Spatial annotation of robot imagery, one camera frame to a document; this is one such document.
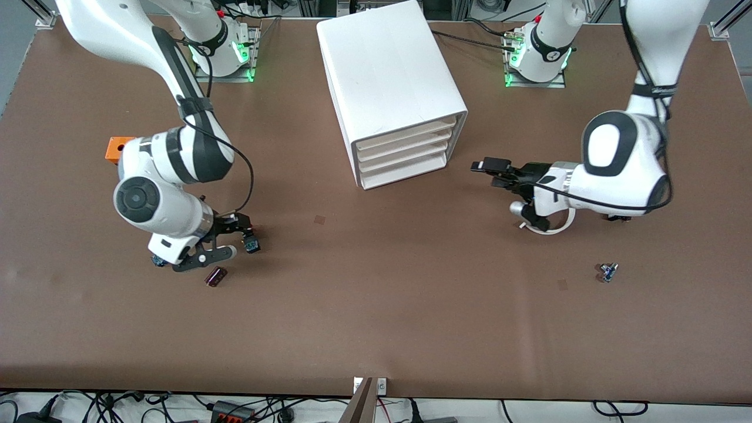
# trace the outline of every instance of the orange block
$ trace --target orange block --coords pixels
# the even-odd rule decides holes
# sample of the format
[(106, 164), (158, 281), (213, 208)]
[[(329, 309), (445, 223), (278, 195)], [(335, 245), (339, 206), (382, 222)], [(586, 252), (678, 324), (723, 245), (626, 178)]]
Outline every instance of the orange block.
[(136, 137), (134, 136), (114, 136), (110, 137), (110, 143), (107, 144), (107, 152), (105, 152), (105, 159), (110, 160), (117, 165), (120, 161), (120, 152), (123, 151), (123, 147), (126, 143)]

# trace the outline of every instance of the floor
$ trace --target floor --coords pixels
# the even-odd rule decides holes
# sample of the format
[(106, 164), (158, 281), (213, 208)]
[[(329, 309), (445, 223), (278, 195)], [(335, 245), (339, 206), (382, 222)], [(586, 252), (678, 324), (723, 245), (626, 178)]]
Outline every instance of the floor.
[[(12, 400), (17, 403), (20, 414), (24, 412), (38, 412), (56, 392), (26, 392), (9, 394), (2, 400)], [(228, 401), (237, 405), (259, 401), (250, 405), (256, 412), (262, 414), (262, 397), (217, 397), (199, 395), (203, 403), (213, 403), (218, 400)], [(405, 398), (384, 398), (386, 412), (377, 409), (374, 423), (406, 423), (412, 419), (411, 405)], [(574, 401), (519, 401), (506, 400), (505, 406), (508, 418), (504, 416), (501, 401), (498, 400), (432, 400), (416, 399), (420, 417), (426, 422), (435, 418), (454, 417), (457, 423), (617, 423), (617, 418), (604, 417), (598, 414), (591, 402)], [(78, 423), (82, 421), (87, 408), (92, 403), (90, 399), (79, 393), (64, 394), (55, 402), (52, 417), (61, 419), (64, 423)], [(615, 403), (622, 412), (637, 412), (644, 405), (634, 403)], [(181, 423), (188, 421), (211, 421), (211, 413), (190, 395), (173, 395), (166, 402), (170, 418)], [(166, 423), (165, 416), (157, 412), (144, 413), (154, 405), (141, 401), (124, 400), (117, 403), (115, 411), (125, 423)], [(346, 405), (335, 400), (317, 402), (307, 400), (293, 407), (295, 423), (324, 423), (339, 421)], [(609, 405), (600, 403), (603, 412), (611, 412)], [(0, 421), (13, 421), (13, 407), (0, 407)], [(99, 414), (96, 409), (89, 416), (89, 421), (97, 421)], [(676, 404), (650, 404), (645, 414), (638, 417), (625, 417), (629, 423), (741, 423), (752, 421), (752, 408), (749, 406), (688, 406)], [(275, 418), (267, 418), (254, 423), (274, 423)]]
[[(505, 14), (498, 15), (495, 19), (503, 19), (518, 11), (525, 10), (537, 4), (541, 0), (514, 0), (510, 9)], [(736, 0), (711, 0), (703, 22), (716, 20), (729, 10)], [(149, 13), (159, 12), (153, 5), (145, 7)], [(534, 12), (521, 16), (526, 19), (532, 17)], [(484, 12), (475, 11), (474, 16), (487, 18)], [(18, 71), (23, 64), (26, 51), (35, 34), (35, 16), (26, 9), (20, 0), (4, 0), (0, 6), (0, 113), (5, 108), (10, 98)], [(606, 14), (603, 23), (618, 22), (616, 6), (612, 6)], [(744, 18), (731, 30), (731, 46), (740, 72), (747, 96), (752, 100), (752, 17)], [(35, 411), (44, 405), (51, 396), (50, 393), (20, 393), (0, 398), (12, 399), (18, 402), (21, 412)], [(205, 400), (217, 400), (218, 397), (202, 397)], [(247, 398), (235, 398), (237, 403), (249, 401)], [(498, 423), (506, 422), (499, 401), (495, 400), (418, 400), (424, 419), (455, 416), (460, 423)], [(597, 414), (593, 405), (588, 402), (564, 402), (564, 401), (507, 401), (509, 416), (516, 422), (525, 421), (557, 421), (571, 422), (606, 422), (611, 420)], [(85, 397), (71, 395), (68, 399), (60, 401), (54, 409), (55, 416), (63, 421), (80, 421), (89, 401)], [(138, 421), (148, 406), (141, 404), (123, 405), (121, 415), (127, 422)], [(635, 405), (626, 405), (624, 409), (632, 411)], [(175, 421), (199, 420), (208, 421), (209, 413), (190, 396), (175, 396), (170, 399), (168, 406)], [(344, 404), (317, 403), (308, 401), (296, 408), (296, 421), (314, 423), (323, 421), (337, 421), (344, 409)], [(400, 421), (411, 417), (410, 406), (407, 401), (398, 400), (398, 403), (387, 407), (391, 421)], [(0, 407), (0, 421), (12, 421), (12, 407)], [(162, 421), (163, 416), (157, 412), (147, 415), (145, 421)], [(386, 423), (384, 414), (377, 414), (379, 423)], [(639, 417), (640, 422), (651, 421), (712, 421), (712, 422), (741, 422), (752, 421), (752, 408), (740, 406), (686, 406), (671, 404), (651, 404), (650, 411)]]

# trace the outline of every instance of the white plastic drawer unit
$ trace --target white plastic drawer unit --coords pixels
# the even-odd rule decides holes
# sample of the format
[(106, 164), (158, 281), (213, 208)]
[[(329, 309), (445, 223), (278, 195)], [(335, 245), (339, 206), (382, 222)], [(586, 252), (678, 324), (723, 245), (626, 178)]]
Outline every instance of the white plastic drawer unit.
[(418, 3), (317, 31), (355, 182), (367, 190), (445, 167), (467, 108)]

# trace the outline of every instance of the table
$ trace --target table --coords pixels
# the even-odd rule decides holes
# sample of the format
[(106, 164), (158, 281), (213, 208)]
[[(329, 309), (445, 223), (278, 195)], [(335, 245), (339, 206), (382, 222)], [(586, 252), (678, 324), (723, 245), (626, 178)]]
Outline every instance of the table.
[[(726, 43), (700, 28), (684, 66), (674, 202), (537, 236), (470, 164), (577, 160), (588, 120), (632, 88), (619, 26), (583, 27), (564, 90), (504, 88), (497, 51), (439, 39), (469, 110), (454, 155), (364, 192), (315, 25), (282, 20), (256, 81), (212, 92), (256, 168), (263, 248), (215, 289), (205, 271), (155, 268), (149, 234), (112, 205), (109, 137), (181, 125), (164, 83), (61, 23), (36, 35), (0, 120), (0, 386), (349, 395), (354, 376), (386, 376), (393, 396), (752, 401), (752, 115)], [(223, 210), (247, 182), (239, 163), (189, 191)]]

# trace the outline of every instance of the small dark red object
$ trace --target small dark red object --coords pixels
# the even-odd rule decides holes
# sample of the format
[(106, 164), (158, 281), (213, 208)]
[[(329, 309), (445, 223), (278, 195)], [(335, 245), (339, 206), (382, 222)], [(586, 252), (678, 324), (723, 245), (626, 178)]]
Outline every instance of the small dark red object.
[(225, 276), (227, 276), (227, 269), (225, 269), (224, 267), (216, 266), (214, 267), (214, 270), (209, 273), (209, 276), (204, 279), (204, 282), (206, 282), (206, 284), (210, 287), (214, 288), (220, 284)]

